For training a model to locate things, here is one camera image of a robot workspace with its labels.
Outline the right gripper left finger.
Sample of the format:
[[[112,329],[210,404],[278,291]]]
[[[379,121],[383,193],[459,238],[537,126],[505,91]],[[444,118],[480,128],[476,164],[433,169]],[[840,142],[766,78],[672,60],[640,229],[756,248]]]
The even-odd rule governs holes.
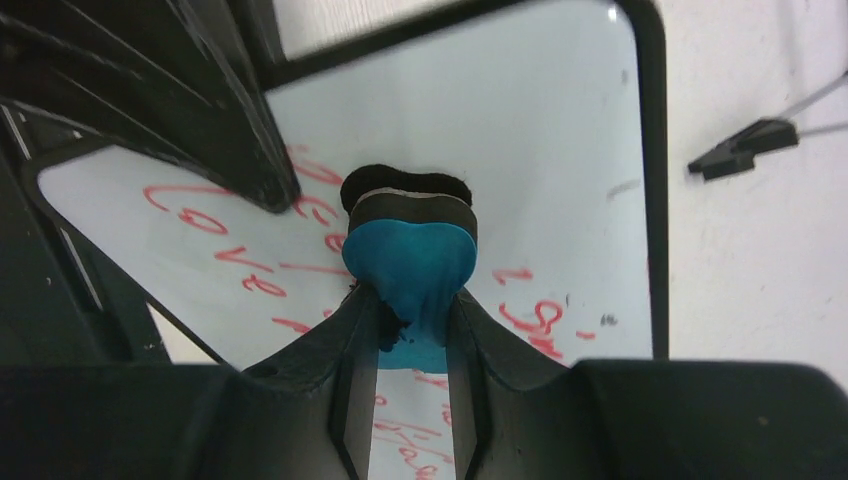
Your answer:
[[[360,479],[379,299],[358,285],[276,354],[224,365],[5,368],[5,479]]]

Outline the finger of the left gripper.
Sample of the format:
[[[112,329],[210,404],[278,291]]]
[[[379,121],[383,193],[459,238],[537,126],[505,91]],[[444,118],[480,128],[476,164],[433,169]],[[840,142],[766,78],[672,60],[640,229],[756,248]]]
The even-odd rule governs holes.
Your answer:
[[[224,1],[5,1],[1,101],[271,213],[301,194]]]

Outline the small whiteboard black frame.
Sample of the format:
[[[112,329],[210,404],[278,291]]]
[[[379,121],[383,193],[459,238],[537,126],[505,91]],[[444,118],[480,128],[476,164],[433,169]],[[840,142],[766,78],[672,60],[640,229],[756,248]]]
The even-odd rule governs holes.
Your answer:
[[[38,203],[243,371],[358,284],[343,180],[445,173],[478,221],[468,293],[564,366],[668,352],[664,29],[649,1],[462,1],[265,70],[303,188],[274,215],[197,174],[86,140],[25,172]],[[367,475],[460,479],[449,373],[378,365]]]

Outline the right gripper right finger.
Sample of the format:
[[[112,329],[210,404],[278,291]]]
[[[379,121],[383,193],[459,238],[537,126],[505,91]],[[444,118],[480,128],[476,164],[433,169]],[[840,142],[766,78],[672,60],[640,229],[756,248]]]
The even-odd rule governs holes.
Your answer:
[[[460,479],[843,479],[847,397],[786,363],[595,359],[564,366],[468,293],[447,360]]]

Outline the blue whiteboard eraser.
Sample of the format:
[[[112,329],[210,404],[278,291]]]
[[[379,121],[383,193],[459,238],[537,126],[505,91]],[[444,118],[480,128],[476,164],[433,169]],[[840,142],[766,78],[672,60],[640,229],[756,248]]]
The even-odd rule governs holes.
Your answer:
[[[372,164],[343,180],[340,200],[344,265],[379,299],[379,367],[446,373],[451,305],[478,257],[471,189],[445,173]]]

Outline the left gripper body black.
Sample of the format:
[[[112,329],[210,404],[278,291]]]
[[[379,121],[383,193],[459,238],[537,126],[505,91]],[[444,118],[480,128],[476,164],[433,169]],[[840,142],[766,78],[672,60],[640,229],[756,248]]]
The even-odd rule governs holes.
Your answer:
[[[26,192],[24,163],[78,140],[1,110],[1,363],[167,363],[142,290]]]

